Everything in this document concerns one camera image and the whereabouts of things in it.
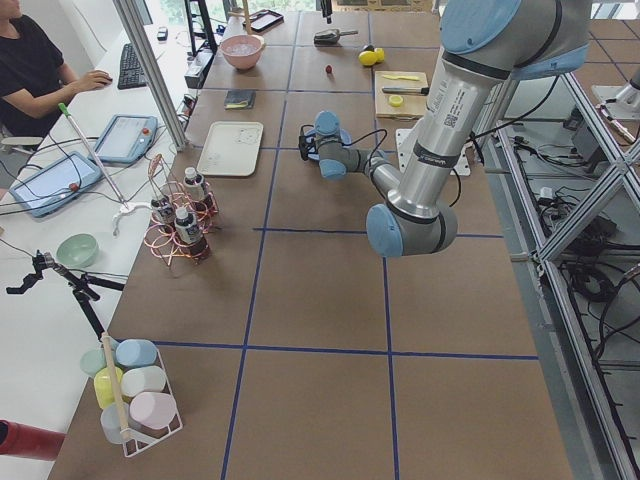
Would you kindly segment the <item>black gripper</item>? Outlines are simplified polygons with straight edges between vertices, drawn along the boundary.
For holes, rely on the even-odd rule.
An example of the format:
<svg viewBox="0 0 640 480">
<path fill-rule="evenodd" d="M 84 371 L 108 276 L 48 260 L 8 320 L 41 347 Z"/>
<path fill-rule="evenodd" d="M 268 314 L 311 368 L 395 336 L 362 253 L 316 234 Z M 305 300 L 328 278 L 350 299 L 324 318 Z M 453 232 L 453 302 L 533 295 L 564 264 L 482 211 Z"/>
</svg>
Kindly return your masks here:
<svg viewBox="0 0 640 480">
<path fill-rule="evenodd" d="M 316 132 L 312 125 L 303 124 L 299 129 L 298 150 L 303 161 L 319 161 Z"/>
</svg>

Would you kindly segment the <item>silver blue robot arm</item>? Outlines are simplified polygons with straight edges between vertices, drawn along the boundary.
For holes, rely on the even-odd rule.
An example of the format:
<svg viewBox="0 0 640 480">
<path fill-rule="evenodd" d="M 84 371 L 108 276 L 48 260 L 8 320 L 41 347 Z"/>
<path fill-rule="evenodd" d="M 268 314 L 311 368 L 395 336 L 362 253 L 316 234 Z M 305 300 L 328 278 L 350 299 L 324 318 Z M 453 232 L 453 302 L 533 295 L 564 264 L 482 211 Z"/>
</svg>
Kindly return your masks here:
<svg viewBox="0 0 640 480">
<path fill-rule="evenodd" d="M 424 116 L 399 171 L 377 149 L 347 147 L 338 117 L 321 111 L 314 147 L 321 174 L 366 175 L 381 194 L 366 217 L 368 241 L 382 257 L 430 254 L 457 234 L 453 209 L 440 195 L 491 89 L 508 80 L 557 76 L 586 60 L 588 1 L 450 1 L 440 22 L 441 51 Z"/>
</svg>

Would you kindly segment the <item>person's hand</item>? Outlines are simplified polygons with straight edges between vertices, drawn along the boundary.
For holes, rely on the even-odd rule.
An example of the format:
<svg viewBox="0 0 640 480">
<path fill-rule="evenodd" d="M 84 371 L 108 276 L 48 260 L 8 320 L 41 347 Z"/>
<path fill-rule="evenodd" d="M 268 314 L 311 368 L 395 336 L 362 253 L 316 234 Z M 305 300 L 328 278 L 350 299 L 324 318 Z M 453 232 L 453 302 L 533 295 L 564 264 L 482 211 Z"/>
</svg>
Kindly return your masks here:
<svg viewBox="0 0 640 480">
<path fill-rule="evenodd" d="M 84 74 L 78 81 L 79 90 L 81 92 L 94 91 L 110 86 L 113 82 L 112 77 L 105 71 L 92 70 Z"/>
</svg>

